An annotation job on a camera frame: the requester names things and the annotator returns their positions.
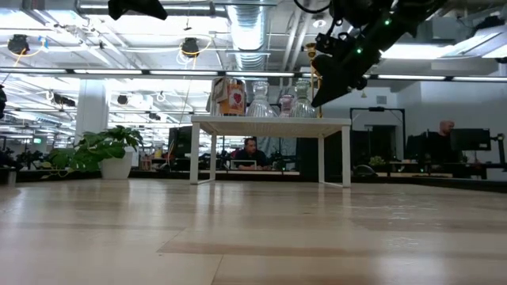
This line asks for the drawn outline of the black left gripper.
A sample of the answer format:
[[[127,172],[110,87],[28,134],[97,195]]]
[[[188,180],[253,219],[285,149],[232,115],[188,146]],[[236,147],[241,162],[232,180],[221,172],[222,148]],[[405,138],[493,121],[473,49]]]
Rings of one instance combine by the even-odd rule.
[[[108,13],[113,20],[118,20],[130,10],[159,20],[168,17],[159,0],[108,0]]]

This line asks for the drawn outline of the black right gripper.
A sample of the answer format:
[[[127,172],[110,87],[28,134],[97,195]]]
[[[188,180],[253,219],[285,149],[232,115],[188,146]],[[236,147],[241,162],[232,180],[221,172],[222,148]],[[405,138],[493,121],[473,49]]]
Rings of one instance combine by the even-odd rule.
[[[349,93],[348,89],[363,89],[368,84],[365,73],[381,57],[381,51],[391,46],[391,26],[385,23],[368,25],[358,36],[341,33],[333,37],[320,33],[315,38],[319,52],[312,66],[321,75],[312,106],[322,106]]]

